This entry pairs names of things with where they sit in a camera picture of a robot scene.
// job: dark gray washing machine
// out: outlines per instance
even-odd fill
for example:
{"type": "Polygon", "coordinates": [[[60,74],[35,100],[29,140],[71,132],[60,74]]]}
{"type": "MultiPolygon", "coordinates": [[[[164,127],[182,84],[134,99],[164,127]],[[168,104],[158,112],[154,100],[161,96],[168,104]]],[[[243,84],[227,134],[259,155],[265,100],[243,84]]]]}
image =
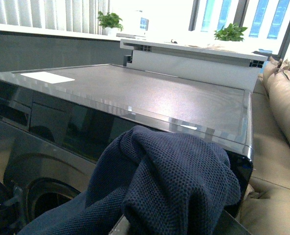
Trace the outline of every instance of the dark gray washing machine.
{"type": "Polygon", "coordinates": [[[251,92],[116,65],[0,72],[0,182],[31,221],[84,191],[103,150],[135,125],[222,146],[243,197],[251,92]]]}

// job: door porthole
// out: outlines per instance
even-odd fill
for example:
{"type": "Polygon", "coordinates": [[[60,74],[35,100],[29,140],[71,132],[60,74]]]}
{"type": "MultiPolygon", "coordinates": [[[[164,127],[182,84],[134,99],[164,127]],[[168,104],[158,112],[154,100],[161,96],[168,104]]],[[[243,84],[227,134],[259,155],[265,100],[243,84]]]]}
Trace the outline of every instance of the door porthole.
{"type": "Polygon", "coordinates": [[[71,186],[52,179],[38,181],[27,194],[26,206],[29,222],[44,212],[68,202],[79,193],[71,186]]]}

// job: washing machine door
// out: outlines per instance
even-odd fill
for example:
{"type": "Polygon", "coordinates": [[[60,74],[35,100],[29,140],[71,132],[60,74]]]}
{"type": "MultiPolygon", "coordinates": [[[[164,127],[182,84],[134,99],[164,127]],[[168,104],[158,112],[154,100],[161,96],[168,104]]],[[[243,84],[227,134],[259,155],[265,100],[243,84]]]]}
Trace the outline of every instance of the washing machine door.
{"type": "Polygon", "coordinates": [[[18,231],[16,222],[19,214],[17,213],[16,203],[11,200],[12,198],[12,195],[0,182],[0,235],[13,235],[18,231]]]}

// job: leather sofa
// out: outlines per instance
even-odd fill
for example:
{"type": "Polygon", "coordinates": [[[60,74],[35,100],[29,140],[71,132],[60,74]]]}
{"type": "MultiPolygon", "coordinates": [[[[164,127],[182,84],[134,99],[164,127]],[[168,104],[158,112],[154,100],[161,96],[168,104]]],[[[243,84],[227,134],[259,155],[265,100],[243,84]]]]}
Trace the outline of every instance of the leather sofa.
{"type": "Polygon", "coordinates": [[[254,170],[240,223],[253,235],[290,235],[290,62],[270,57],[252,94],[254,170]]]}

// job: navy blue fabric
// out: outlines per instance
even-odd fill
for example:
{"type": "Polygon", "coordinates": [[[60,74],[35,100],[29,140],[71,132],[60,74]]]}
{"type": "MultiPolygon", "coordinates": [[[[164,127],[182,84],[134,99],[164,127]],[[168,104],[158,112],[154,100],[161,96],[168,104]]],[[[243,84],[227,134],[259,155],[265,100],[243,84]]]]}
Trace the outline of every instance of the navy blue fabric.
{"type": "Polygon", "coordinates": [[[86,194],[19,235],[108,234],[122,213],[139,234],[210,235],[224,206],[239,200],[238,180],[218,145],[136,126],[104,151],[86,194]]]}

